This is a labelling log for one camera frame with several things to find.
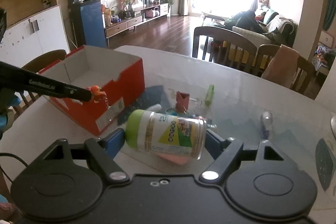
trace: red cardboard box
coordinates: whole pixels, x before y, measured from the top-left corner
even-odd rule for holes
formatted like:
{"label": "red cardboard box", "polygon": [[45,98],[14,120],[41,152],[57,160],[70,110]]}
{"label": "red cardboard box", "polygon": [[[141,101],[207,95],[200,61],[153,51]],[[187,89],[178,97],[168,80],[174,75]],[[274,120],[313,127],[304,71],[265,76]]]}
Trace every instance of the red cardboard box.
{"label": "red cardboard box", "polygon": [[145,89],[140,57],[100,47],[83,46],[68,54],[64,61],[40,73],[81,88],[98,85],[101,91],[106,92],[110,109],[107,109],[104,100],[95,103],[47,97],[58,109],[96,136]]}

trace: sofa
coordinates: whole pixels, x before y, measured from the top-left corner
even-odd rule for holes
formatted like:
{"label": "sofa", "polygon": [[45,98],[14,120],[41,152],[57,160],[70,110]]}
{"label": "sofa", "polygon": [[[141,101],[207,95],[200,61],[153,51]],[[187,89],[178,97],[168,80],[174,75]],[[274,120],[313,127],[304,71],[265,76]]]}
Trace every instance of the sofa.
{"label": "sofa", "polygon": [[266,6],[258,7],[255,13],[256,16],[264,14],[264,18],[259,24],[266,35],[235,26],[232,27],[232,30],[250,40],[257,48],[262,44],[285,44],[293,47],[297,26],[292,20],[281,17],[279,13]]}

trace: wooden chair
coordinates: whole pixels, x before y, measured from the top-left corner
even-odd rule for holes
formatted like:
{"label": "wooden chair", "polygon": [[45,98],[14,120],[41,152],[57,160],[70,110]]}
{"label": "wooden chair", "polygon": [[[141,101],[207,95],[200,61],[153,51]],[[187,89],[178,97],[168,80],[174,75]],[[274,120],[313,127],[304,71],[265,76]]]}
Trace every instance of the wooden chair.
{"label": "wooden chair", "polygon": [[[38,73],[40,70],[44,69],[51,63],[55,62],[56,60],[64,60],[67,53],[65,50],[55,50],[51,52],[47,52],[45,54],[42,54],[41,56],[33,59],[28,64],[24,65],[22,68],[31,72]],[[23,92],[20,92],[20,95],[22,97],[23,102],[26,105],[26,108],[29,107],[33,102],[35,102],[39,95],[34,96],[34,94],[30,91],[28,91],[28,94],[31,98],[31,102],[27,100],[27,98],[24,96]],[[23,108],[20,106],[13,107],[14,110],[18,113],[18,115],[21,115],[23,113]]]}
{"label": "wooden chair", "polygon": [[[212,37],[214,40],[218,40],[221,42],[226,41],[226,47],[223,47],[223,43],[221,43],[221,45],[219,46],[218,56],[217,56],[217,59],[215,60],[216,63],[222,64],[224,66],[229,66],[231,68],[233,68],[235,65],[235,69],[239,70],[242,64],[244,52],[246,51],[248,52],[248,59],[247,59],[244,71],[247,73],[250,73],[252,62],[257,53],[257,47],[250,40],[246,39],[245,37],[243,37],[242,35],[236,32],[218,28],[218,27],[213,27],[213,26],[196,27],[194,30],[194,44],[193,44],[193,55],[192,55],[194,58],[197,58],[197,55],[198,55],[198,47],[199,47],[201,35],[204,35],[207,37],[205,41],[205,45],[204,45],[202,60],[205,60],[205,55],[206,55],[206,52],[209,46],[208,45],[209,37]],[[229,60],[228,57],[229,57],[231,44],[234,45],[235,48],[233,49],[234,51],[233,58]],[[237,64],[235,64],[235,59],[236,59],[238,48],[241,48],[242,52],[240,54]],[[210,58],[209,58],[210,62],[212,62],[213,57],[214,57],[214,49],[211,48]]]}
{"label": "wooden chair", "polygon": [[[278,52],[279,49],[280,49],[280,46],[277,46],[277,45],[271,45],[271,44],[260,45],[260,47],[258,49],[257,58],[256,58],[256,61],[255,61],[253,74],[258,76],[258,74],[260,73],[260,66],[261,66],[261,63],[263,61],[263,57],[265,55],[267,56],[267,60],[266,60],[266,64],[265,64],[264,69],[266,69],[268,67],[269,62],[275,56],[275,54]],[[294,84],[291,87],[291,90],[296,91],[297,85],[298,85],[299,80],[300,80],[301,75],[302,75],[302,71],[304,71],[304,72],[307,73],[307,75],[305,76],[305,78],[302,82],[302,85],[300,86],[300,88],[298,90],[299,93],[303,94],[305,92],[305,90],[307,89],[311,78],[315,74],[315,68],[314,68],[312,63],[308,62],[302,56],[299,56],[299,58],[297,60],[297,67],[300,71],[299,71],[299,73],[298,73],[298,75],[295,79]]]}

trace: red toy figure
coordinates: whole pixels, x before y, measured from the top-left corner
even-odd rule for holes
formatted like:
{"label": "red toy figure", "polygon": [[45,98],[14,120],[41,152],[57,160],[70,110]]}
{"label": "red toy figure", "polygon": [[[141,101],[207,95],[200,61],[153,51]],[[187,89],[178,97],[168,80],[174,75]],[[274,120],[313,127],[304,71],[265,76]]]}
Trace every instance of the red toy figure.
{"label": "red toy figure", "polygon": [[93,101],[95,103],[98,103],[102,99],[107,100],[106,93],[104,91],[100,91],[100,87],[98,87],[97,85],[93,85],[92,87],[89,87],[87,89],[89,91],[91,91],[91,93],[93,95]]}

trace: silver screw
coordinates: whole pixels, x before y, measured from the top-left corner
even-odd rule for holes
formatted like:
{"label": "silver screw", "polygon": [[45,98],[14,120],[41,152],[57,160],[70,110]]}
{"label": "silver screw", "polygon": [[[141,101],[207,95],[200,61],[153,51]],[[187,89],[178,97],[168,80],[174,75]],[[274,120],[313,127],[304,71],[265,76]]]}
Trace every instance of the silver screw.
{"label": "silver screw", "polygon": [[206,180],[214,180],[217,179],[219,175],[215,171],[205,171],[202,173],[202,177]]}
{"label": "silver screw", "polygon": [[169,184],[169,180],[167,180],[167,179],[162,179],[162,180],[160,180],[160,184],[162,184],[162,185]]}
{"label": "silver screw", "polygon": [[160,186],[160,183],[158,183],[157,181],[152,181],[151,186],[158,187],[158,186]]}
{"label": "silver screw", "polygon": [[124,172],[113,172],[110,174],[110,178],[113,180],[124,180],[127,175]]}

